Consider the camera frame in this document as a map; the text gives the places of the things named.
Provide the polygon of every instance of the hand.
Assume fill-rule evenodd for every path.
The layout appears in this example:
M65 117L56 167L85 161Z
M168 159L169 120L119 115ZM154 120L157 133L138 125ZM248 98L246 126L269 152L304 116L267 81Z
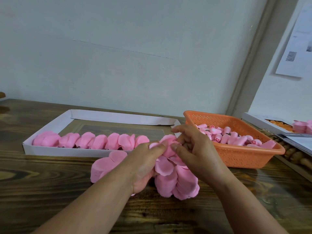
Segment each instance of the hand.
M150 143L139 144L128 156L120 163L123 166L123 171L127 172L131 178L132 193L141 192L147 182L154 176L154 166L156 159L162 155L167 149L168 142L149 149Z
M198 129L190 125L179 125L171 130L181 132L171 148L187 165L191 172L212 188L226 184L233 174L221 160L212 141Z

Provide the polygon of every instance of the white cardboard box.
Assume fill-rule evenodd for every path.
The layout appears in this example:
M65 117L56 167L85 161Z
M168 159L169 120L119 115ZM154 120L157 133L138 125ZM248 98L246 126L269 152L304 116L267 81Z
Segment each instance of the white cardboard box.
M66 156L66 157L108 157L109 153L112 150L68 149L68 148L42 147L42 146L32 145L32 142L37 135L41 134L42 132L49 131L49 130L55 133L60 133L74 119L137 124L137 125L169 125L171 127L180 125L180 122L174 118L71 109L71 110L64 112L57 118L55 118L49 124L45 125L43 128L38 130L27 140L25 140L22 143L25 154L26 155L46 155L46 156Z
M260 129L265 129L270 131L273 134L280 134L280 133L290 133L290 131L283 129L282 127L279 127L267 120L273 120L273 121L282 121L288 125L292 125L293 122L289 122L287 120L284 120L283 118L279 117L272 117L272 116L263 116L263 115L254 115L251 113L243 113L242 119L245 121L259 127Z

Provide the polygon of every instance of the perforated basket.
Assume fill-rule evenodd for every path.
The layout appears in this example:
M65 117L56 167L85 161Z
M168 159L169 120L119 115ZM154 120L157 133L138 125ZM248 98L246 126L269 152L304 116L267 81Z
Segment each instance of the perforated basket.
M186 124L195 127L201 124L207 124L208 126L214 125L221 128L229 126L232 131L236 131L240 135L251 135L254 139L259 139L263 143L270 140L266 135L235 117L196 111L185 111L183 114ZM273 149L220 144L216 142L213 142L213 145L225 165L235 168L262 168L275 154L285 153L283 146L278 143L276 143Z

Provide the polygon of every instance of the right hand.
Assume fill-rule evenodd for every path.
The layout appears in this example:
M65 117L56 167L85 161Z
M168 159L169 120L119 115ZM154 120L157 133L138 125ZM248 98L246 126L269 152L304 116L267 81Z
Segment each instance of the right hand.
M171 148L177 153L191 172L212 188L226 185L234 175L221 160L212 141L198 129L190 125L179 125L171 130L181 132Z

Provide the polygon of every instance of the photo on paper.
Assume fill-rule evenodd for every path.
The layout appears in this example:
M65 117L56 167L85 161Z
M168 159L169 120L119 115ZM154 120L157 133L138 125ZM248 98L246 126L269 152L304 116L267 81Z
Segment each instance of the photo on paper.
M312 52L312 40L308 43L307 52Z

